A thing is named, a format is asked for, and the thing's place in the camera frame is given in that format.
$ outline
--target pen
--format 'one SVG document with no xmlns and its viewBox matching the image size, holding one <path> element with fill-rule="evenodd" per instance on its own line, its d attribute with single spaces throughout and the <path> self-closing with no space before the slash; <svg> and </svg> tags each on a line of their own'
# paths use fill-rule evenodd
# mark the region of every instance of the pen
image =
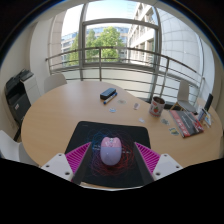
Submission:
<svg viewBox="0 0 224 224">
<path fill-rule="evenodd" d="M 109 102 L 111 99 L 113 99 L 116 95 L 117 95 L 117 92 L 114 93 L 112 96 L 110 96 L 108 99 L 106 99 L 106 100 L 103 102 L 103 104 L 108 103 L 108 102 Z"/>
</svg>

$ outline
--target building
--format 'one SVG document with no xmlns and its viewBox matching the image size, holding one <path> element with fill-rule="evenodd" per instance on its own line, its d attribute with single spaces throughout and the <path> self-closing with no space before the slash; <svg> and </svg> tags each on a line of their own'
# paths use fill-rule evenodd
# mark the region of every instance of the building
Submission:
<svg viewBox="0 0 224 224">
<path fill-rule="evenodd" d="M 152 6 L 144 3 L 137 4 L 133 19 L 158 24 L 155 10 Z M 133 24 L 128 32 L 128 46 L 147 51 L 155 51 L 154 35 L 154 30 L 152 28 Z M 136 64 L 145 64 L 146 62 L 152 63 L 152 55 L 147 53 L 129 51 L 129 58 L 132 60 L 132 63 Z"/>
</svg>

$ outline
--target sky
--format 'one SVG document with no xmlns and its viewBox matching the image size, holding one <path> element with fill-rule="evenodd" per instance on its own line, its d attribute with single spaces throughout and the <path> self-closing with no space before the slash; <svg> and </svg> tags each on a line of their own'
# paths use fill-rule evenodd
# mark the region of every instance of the sky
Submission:
<svg viewBox="0 0 224 224">
<path fill-rule="evenodd" d="M 86 20 L 88 21 L 102 18 L 132 19 L 136 4 L 137 4 L 136 2 L 124 1 L 124 0 L 107 0 L 107 1 L 91 2 L 89 3 L 87 9 Z M 62 27 L 62 36 L 78 31 L 79 17 L 81 14 L 82 6 L 83 5 L 79 5 L 67 10 Z M 125 25 L 116 24 L 116 26 L 128 27 L 128 24 Z"/>
</svg>

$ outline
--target computer mouse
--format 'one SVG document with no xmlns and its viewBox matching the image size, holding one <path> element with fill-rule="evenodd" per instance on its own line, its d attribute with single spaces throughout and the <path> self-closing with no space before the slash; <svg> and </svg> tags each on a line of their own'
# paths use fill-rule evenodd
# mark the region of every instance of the computer mouse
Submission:
<svg viewBox="0 0 224 224">
<path fill-rule="evenodd" d="M 122 154 L 122 146 L 119 138 L 105 137 L 101 142 L 100 158 L 106 165 L 116 165 Z"/>
</svg>

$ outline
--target small object on table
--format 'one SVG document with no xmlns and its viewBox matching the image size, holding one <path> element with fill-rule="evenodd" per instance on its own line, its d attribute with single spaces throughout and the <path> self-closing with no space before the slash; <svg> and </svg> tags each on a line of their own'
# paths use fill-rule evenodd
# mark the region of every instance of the small object on table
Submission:
<svg viewBox="0 0 224 224">
<path fill-rule="evenodd" d="M 110 100 L 112 100 L 115 96 L 117 96 L 117 92 L 114 93 L 112 96 L 110 96 L 108 99 L 106 99 L 103 104 L 107 104 Z"/>
<path fill-rule="evenodd" d="M 120 104 L 126 104 L 127 103 L 126 100 L 118 100 L 117 102 L 120 103 Z"/>
<path fill-rule="evenodd" d="M 135 104 L 134 104 L 134 109 L 135 109 L 135 110 L 138 110 L 139 107 L 140 107 L 140 104 L 139 104 L 139 103 L 135 103 Z"/>
<path fill-rule="evenodd" d="M 106 100 L 116 92 L 116 89 L 109 88 L 100 94 L 100 99 Z"/>
<path fill-rule="evenodd" d="M 169 131 L 171 135 L 179 135 L 179 132 L 176 128 L 169 128 Z"/>
<path fill-rule="evenodd" d="M 165 125 L 170 125 L 169 121 L 164 118 L 161 119 L 161 122 Z"/>
<path fill-rule="evenodd" d="M 112 113 L 114 113 L 114 112 L 116 112 L 117 110 L 116 110 L 115 108 L 110 108 L 109 111 L 112 112 Z"/>
<path fill-rule="evenodd" d="M 139 118 L 139 121 L 145 123 L 145 121 L 142 118 Z"/>
</svg>

